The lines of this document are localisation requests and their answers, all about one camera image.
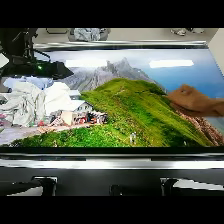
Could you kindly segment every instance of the grassy slope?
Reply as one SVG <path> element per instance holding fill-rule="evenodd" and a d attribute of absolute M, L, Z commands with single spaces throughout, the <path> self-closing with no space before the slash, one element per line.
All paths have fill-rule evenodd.
<path fill-rule="evenodd" d="M 164 93 L 145 81 L 114 79 L 82 94 L 96 110 L 107 112 L 108 124 L 17 140 L 20 146 L 210 146 L 212 143 L 169 106 Z"/>

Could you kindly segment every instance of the glass surface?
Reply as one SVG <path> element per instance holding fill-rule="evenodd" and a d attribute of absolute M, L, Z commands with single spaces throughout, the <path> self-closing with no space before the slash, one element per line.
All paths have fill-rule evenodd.
<path fill-rule="evenodd" d="M 69 109 L 63 109 L 62 100 L 58 101 L 61 105 L 60 111 L 73 111 L 75 115 L 64 118 L 71 120 L 70 125 L 56 127 L 60 130 L 42 135 L 35 135 L 35 126 L 22 127 L 20 130 L 26 133 L 26 137 L 35 136 L 10 143 L 11 146 L 224 145 L 224 118 L 188 117 L 175 111 L 166 98 L 169 92 L 178 89 L 182 84 L 195 87 L 210 98 L 224 98 L 224 78 L 209 49 L 84 50 L 45 53 L 51 57 L 52 62 L 64 62 L 74 73 L 68 78 L 54 81 L 52 86 L 62 82 L 71 90 L 80 92 L 81 96 L 70 98 L 72 105 L 76 105 L 73 105 L 74 110 L 68 105 Z M 40 54 L 36 54 L 36 57 L 46 60 Z M 57 88 L 54 91 L 58 97 L 54 100 L 61 99 L 60 91 L 57 91 Z M 46 111 L 50 116 L 51 106 L 46 106 Z M 8 129 L 8 136 L 14 136 L 18 130 L 13 127 Z M 1 144 L 6 144 L 3 137 L 0 140 Z"/>

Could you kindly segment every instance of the green hill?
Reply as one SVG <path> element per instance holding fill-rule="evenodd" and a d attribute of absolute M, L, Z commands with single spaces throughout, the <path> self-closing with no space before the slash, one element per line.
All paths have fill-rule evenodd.
<path fill-rule="evenodd" d="M 164 92 L 145 81 L 113 79 L 82 98 L 95 110 L 107 112 L 107 124 L 42 134 L 12 145 L 19 146 L 131 146 L 130 134 L 137 133 L 136 146 L 212 146 L 190 122 L 170 106 Z"/>

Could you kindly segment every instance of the red object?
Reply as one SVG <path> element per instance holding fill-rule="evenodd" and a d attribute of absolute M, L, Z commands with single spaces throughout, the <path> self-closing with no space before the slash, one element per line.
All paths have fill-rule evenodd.
<path fill-rule="evenodd" d="M 43 121 L 40 121 L 40 122 L 38 123 L 38 127 L 40 127 L 40 126 L 44 126 L 44 122 L 43 122 Z"/>

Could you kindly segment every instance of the brown cloth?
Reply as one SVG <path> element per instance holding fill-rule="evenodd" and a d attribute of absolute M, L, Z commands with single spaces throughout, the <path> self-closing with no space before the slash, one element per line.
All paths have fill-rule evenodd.
<path fill-rule="evenodd" d="M 169 93 L 171 106 L 191 117 L 223 117 L 224 99 L 209 98 L 186 84 Z"/>

